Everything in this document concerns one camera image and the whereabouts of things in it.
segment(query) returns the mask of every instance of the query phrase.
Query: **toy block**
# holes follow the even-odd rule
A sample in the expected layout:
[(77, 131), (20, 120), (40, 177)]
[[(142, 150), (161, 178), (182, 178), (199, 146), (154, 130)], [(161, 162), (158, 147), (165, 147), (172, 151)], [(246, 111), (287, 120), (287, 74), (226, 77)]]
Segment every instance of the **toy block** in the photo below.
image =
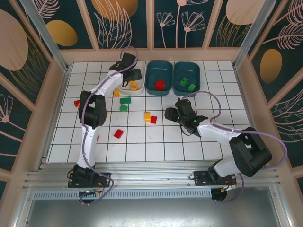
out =
[(122, 135), (123, 135), (123, 131), (118, 129), (116, 131), (116, 133), (114, 134), (114, 137), (117, 137), (119, 139), (119, 138), (121, 138)]
[(74, 105), (75, 105), (75, 107), (79, 108), (79, 106), (80, 106), (80, 100), (74, 101)]
[(181, 85), (182, 87), (185, 87), (185, 85), (187, 84), (187, 82), (188, 82), (188, 79), (185, 78), (185, 77), (183, 77), (183, 79), (180, 81), (180, 85)]
[(189, 85), (189, 87), (188, 87), (188, 91), (193, 91), (195, 88), (196, 88), (196, 85), (191, 84), (191, 85)]
[(152, 124), (157, 123), (157, 117), (156, 116), (151, 116), (151, 123)]
[(156, 83), (156, 90), (157, 90), (157, 91), (162, 91), (162, 90), (164, 89), (164, 86), (165, 86), (164, 80), (159, 79), (159, 80), (157, 81), (157, 83)]
[(114, 90), (114, 96), (115, 97), (120, 97), (120, 93), (119, 93), (119, 90), (117, 88)]
[(144, 113), (144, 121), (145, 122), (151, 122), (151, 114), (150, 114), (150, 112), (145, 112)]
[(130, 104), (132, 103), (131, 98), (120, 98), (120, 104)]
[(137, 82), (132, 82), (131, 83), (131, 90), (132, 91), (138, 90), (138, 83)]
[(126, 105), (121, 105), (120, 106), (120, 111), (127, 112), (128, 111), (128, 107)]

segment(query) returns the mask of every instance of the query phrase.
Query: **green block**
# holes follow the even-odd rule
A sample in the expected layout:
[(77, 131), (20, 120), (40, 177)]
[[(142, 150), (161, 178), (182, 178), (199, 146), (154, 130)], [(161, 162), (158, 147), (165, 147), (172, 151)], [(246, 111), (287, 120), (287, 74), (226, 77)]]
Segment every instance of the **green block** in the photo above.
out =
[(127, 112), (128, 111), (128, 107), (126, 105), (121, 105), (120, 106), (120, 111)]
[(196, 88), (196, 85), (191, 84), (191, 85), (189, 85), (189, 87), (188, 87), (188, 91), (193, 91), (195, 88)]
[(180, 85), (181, 85), (182, 87), (185, 87), (185, 85), (187, 84), (187, 82), (188, 82), (188, 79), (185, 78), (185, 77), (183, 77), (183, 79), (180, 81)]
[(130, 104), (132, 103), (131, 98), (120, 98), (120, 104)]

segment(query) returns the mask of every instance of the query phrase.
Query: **vent grille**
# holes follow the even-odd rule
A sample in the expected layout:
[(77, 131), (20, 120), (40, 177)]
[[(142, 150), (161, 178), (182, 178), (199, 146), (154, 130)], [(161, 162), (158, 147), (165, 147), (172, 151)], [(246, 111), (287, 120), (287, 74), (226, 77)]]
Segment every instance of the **vent grille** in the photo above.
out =
[[(34, 200), (78, 200), (80, 191), (38, 191)], [(104, 193), (93, 194), (83, 199), (99, 198)], [(212, 197), (211, 189), (161, 189), (161, 190), (114, 190), (104, 199), (160, 199)]]

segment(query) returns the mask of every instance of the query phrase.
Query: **teal bin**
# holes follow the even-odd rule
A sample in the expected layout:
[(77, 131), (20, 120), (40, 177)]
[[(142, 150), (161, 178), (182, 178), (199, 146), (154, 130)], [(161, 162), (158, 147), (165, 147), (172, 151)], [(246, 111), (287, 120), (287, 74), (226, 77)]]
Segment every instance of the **teal bin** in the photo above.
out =
[[(166, 96), (172, 87), (172, 64), (168, 61), (151, 61), (147, 64), (145, 74), (145, 87), (148, 94), (153, 96)], [(164, 89), (156, 90), (158, 80), (164, 80)]]
[[(185, 86), (180, 85), (183, 78), (187, 78)], [(188, 91), (188, 87), (194, 84), (193, 91)], [(173, 89), (177, 96), (186, 96), (200, 90), (200, 67), (192, 62), (177, 62), (174, 66)]]

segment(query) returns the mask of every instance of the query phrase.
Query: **red block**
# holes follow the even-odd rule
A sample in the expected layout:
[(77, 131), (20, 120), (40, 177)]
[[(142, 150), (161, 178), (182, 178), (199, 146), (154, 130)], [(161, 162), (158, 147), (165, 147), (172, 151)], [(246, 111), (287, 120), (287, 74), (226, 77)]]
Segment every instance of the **red block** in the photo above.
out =
[(155, 124), (157, 122), (156, 116), (151, 116), (151, 123)]
[(74, 101), (75, 107), (79, 107), (80, 105), (80, 100)]
[(164, 80), (159, 79), (156, 83), (156, 90), (157, 91), (162, 91), (164, 89)]
[(123, 131), (120, 129), (118, 129), (114, 134), (114, 136), (117, 137), (118, 139), (121, 138), (122, 135), (123, 135)]

